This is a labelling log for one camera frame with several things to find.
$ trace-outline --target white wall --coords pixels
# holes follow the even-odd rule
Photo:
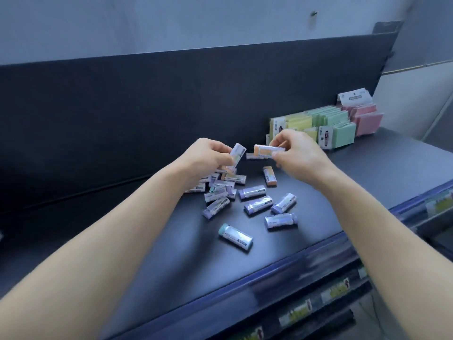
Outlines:
[[[412,3],[0,0],[0,64],[370,34]]]
[[[421,140],[453,91],[453,62],[384,75],[373,96],[382,126]]]

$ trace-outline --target black surface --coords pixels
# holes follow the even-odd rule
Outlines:
[[[0,212],[152,174],[198,137],[263,143],[270,117],[373,93],[395,38],[0,67]]]
[[[453,154],[380,129],[374,136],[330,154],[333,162],[391,208],[453,178]],[[247,187],[263,184],[261,168],[272,160],[243,160]],[[299,228],[269,233],[264,211],[248,217],[237,197],[211,221],[201,215],[202,194],[184,195],[130,289],[105,328],[116,334],[255,272],[341,231],[331,206],[313,188],[275,169],[275,199],[287,192],[298,202]],[[4,294],[73,235],[103,216],[140,185],[126,184],[47,207],[0,218],[0,289]],[[254,237],[249,253],[218,240],[227,222]]]

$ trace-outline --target person's right hand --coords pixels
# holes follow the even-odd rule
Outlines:
[[[319,189],[324,178],[330,177],[338,168],[308,134],[285,129],[269,145],[284,147],[286,151],[272,153],[277,165],[292,177]]]

